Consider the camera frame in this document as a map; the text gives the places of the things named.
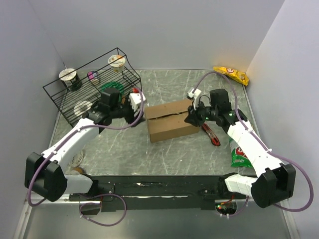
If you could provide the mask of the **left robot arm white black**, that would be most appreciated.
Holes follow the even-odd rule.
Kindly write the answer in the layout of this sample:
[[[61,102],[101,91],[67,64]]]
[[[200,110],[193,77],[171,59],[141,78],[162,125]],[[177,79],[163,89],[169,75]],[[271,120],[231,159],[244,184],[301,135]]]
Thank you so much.
[[[135,126],[143,116],[145,103],[140,89],[122,100],[119,90],[105,88],[100,99],[90,103],[78,123],[62,139],[41,154],[33,152],[28,156],[24,184],[29,205],[36,205],[31,201],[32,192],[51,202],[64,194],[82,194],[87,200],[94,200],[99,194],[98,181],[87,174],[66,175],[65,168],[103,129],[113,129],[113,119],[124,118],[128,127]]]

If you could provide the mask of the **brown cardboard express box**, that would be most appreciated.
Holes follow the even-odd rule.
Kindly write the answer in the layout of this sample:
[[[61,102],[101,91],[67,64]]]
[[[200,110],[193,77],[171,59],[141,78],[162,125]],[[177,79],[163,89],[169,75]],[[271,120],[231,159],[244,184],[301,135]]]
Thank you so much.
[[[146,107],[144,115],[147,120],[150,142],[155,143],[198,133],[198,127],[184,121],[188,116],[187,108],[191,105],[191,100],[184,99]]]

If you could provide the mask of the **red black utility knife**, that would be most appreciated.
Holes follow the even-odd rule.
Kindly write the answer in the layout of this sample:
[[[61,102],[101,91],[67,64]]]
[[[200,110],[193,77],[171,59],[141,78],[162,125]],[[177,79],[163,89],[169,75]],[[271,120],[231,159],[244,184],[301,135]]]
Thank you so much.
[[[220,140],[218,139],[218,137],[216,136],[216,134],[212,131],[212,129],[206,124],[204,123],[201,126],[202,130],[208,135],[211,143],[214,146],[221,146]]]

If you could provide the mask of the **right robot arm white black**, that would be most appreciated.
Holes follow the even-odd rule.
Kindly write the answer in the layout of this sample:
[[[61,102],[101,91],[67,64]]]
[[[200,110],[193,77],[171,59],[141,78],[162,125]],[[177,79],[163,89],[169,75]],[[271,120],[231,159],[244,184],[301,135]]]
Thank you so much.
[[[202,126],[206,121],[215,122],[243,150],[256,174],[255,177],[239,174],[223,176],[218,194],[227,199],[234,193],[240,193],[251,197],[261,208],[290,198],[294,192],[295,168],[271,156],[270,151],[261,145],[246,116],[232,108],[225,89],[210,91],[209,106],[201,101],[201,96],[199,89],[188,91],[187,97],[192,103],[184,121],[193,126]]]

